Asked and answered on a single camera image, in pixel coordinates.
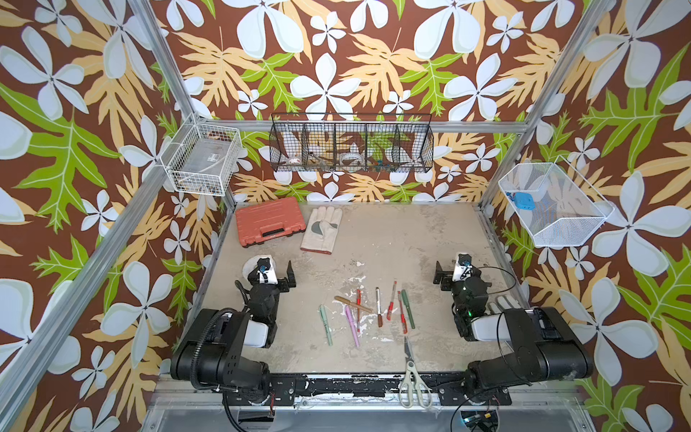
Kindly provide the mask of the dark green pen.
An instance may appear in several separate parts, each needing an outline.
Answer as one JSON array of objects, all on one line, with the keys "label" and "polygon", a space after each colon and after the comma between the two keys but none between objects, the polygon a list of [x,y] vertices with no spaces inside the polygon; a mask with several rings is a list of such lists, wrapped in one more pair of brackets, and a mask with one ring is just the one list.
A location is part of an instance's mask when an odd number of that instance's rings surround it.
[{"label": "dark green pen", "polygon": [[414,316],[413,316],[412,309],[410,306],[410,299],[408,298],[408,294],[407,294],[405,289],[403,289],[401,291],[401,300],[402,300],[402,303],[403,303],[404,308],[406,310],[406,313],[408,313],[408,320],[410,321],[410,327],[412,329],[415,329],[416,324],[415,324]]}]

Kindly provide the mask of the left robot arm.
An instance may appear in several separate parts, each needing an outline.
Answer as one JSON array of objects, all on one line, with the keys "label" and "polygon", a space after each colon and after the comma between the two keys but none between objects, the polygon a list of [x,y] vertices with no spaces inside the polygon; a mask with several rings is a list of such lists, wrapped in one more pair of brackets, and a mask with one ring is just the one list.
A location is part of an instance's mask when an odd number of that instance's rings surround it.
[{"label": "left robot arm", "polygon": [[202,309],[171,360],[173,379],[189,382],[196,390],[237,390],[264,397],[270,388],[266,363],[242,356],[244,347],[271,347],[277,333],[280,295],[297,286],[293,266],[286,276],[275,276],[271,257],[250,263],[246,288],[235,282],[243,304],[239,310]]}]

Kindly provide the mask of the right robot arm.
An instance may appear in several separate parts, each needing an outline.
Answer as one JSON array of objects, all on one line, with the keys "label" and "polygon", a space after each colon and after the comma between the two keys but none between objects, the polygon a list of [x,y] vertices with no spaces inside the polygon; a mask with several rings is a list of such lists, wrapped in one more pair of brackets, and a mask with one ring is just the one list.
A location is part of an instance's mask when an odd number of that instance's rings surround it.
[{"label": "right robot arm", "polygon": [[482,270],[461,254],[453,270],[435,264],[433,284],[452,295],[452,314],[461,338],[469,342],[509,344],[511,351],[473,361],[464,372],[467,394],[501,390],[522,384],[589,378],[594,358],[554,307],[486,311],[489,283]]}]

